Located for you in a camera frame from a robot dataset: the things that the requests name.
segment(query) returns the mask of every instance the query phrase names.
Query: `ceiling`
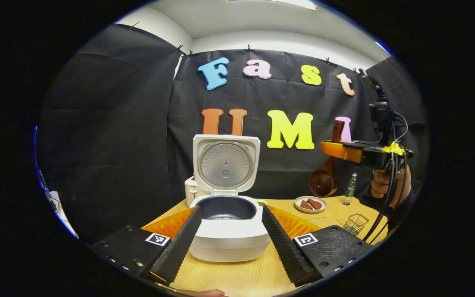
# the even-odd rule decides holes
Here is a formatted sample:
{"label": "ceiling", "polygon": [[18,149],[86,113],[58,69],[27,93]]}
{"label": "ceiling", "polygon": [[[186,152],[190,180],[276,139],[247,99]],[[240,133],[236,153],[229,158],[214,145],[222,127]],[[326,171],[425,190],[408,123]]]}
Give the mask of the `ceiling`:
{"label": "ceiling", "polygon": [[193,39],[234,31],[274,30],[330,40],[377,61],[389,56],[375,38],[322,4],[316,11],[271,0],[159,0],[148,6],[172,19]]}

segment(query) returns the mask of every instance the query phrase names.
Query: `blue letter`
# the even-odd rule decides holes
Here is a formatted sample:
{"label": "blue letter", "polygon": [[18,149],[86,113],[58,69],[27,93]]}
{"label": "blue letter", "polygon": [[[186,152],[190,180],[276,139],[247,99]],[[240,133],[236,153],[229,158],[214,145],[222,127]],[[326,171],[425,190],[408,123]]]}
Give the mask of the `blue letter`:
{"label": "blue letter", "polygon": [[228,70],[224,65],[219,65],[217,67],[216,65],[228,64],[229,62],[230,61],[227,58],[222,57],[202,66],[199,66],[198,71],[203,71],[203,74],[206,77],[206,81],[208,81],[208,84],[206,85],[207,90],[215,89],[219,86],[223,86],[226,83],[226,78],[221,78],[219,76],[219,73],[221,73],[222,75],[227,75]]}

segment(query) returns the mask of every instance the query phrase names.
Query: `white wall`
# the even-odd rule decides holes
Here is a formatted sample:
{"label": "white wall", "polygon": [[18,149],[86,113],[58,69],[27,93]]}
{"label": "white wall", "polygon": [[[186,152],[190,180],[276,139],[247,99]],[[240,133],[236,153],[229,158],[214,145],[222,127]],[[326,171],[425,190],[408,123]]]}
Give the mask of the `white wall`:
{"label": "white wall", "polygon": [[133,11],[116,23],[132,26],[137,22],[139,23],[135,26],[136,28],[155,34],[176,47],[183,45],[181,51],[190,53],[192,36],[172,19],[151,7],[144,6]]}
{"label": "white wall", "polygon": [[194,53],[246,49],[284,51],[311,56],[344,66],[349,69],[368,69],[375,61],[354,49],[313,36],[281,31],[239,31],[210,35],[194,39],[191,49]]}

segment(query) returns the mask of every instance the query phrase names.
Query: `inner lid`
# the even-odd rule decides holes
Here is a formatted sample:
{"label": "inner lid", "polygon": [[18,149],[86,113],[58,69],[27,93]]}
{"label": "inner lid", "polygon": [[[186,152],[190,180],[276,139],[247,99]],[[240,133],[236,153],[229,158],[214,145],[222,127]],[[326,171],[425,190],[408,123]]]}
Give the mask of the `inner lid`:
{"label": "inner lid", "polygon": [[253,170],[249,150],[238,143],[217,141],[198,160],[200,177],[215,189],[235,189],[247,182]]}

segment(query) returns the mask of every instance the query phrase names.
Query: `table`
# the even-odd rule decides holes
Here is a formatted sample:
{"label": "table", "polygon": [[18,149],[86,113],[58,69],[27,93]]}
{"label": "table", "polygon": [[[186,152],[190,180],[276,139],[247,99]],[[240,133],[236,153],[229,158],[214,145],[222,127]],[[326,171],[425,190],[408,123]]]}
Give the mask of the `table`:
{"label": "table", "polygon": [[[333,224],[343,226],[350,215],[360,213],[369,219],[369,222],[357,236],[360,239],[364,238],[379,214],[378,211],[360,204],[358,199],[354,197],[351,199],[350,205],[341,203],[342,196],[323,199],[327,202],[327,207],[324,211],[316,214],[309,214],[296,209],[294,200],[262,200],[266,201],[268,205],[309,220],[309,222],[323,228]],[[187,208],[186,200],[183,200],[149,224]],[[383,217],[368,241],[373,240],[373,237],[377,235],[386,222],[387,218]],[[373,244],[383,240],[386,233],[387,230],[382,231],[379,237],[373,241]],[[229,297],[272,297],[296,289],[285,273],[272,242],[261,257],[244,262],[206,262],[194,258],[188,252],[177,277],[175,277],[175,281],[170,286],[174,289],[192,291],[219,289]]]}

